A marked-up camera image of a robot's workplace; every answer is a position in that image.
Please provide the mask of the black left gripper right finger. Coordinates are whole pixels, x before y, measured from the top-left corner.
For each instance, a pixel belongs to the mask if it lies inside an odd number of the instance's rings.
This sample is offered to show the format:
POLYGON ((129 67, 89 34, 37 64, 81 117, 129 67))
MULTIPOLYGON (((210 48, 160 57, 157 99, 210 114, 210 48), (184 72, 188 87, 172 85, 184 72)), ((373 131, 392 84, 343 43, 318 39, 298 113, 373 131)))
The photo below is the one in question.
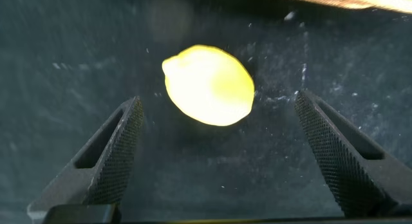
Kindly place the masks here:
POLYGON ((411 168, 310 91, 295 112, 324 180, 351 218, 411 215, 411 168))

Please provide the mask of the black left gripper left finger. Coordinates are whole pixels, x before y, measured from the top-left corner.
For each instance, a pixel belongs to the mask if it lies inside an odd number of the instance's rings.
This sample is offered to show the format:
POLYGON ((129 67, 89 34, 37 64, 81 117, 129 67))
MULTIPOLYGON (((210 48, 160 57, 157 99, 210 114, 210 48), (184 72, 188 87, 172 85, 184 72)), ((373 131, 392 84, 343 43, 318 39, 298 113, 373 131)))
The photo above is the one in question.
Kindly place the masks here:
POLYGON ((133 168, 143 108, 138 97, 123 102, 27 207, 34 223, 58 205, 117 204, 133 168))

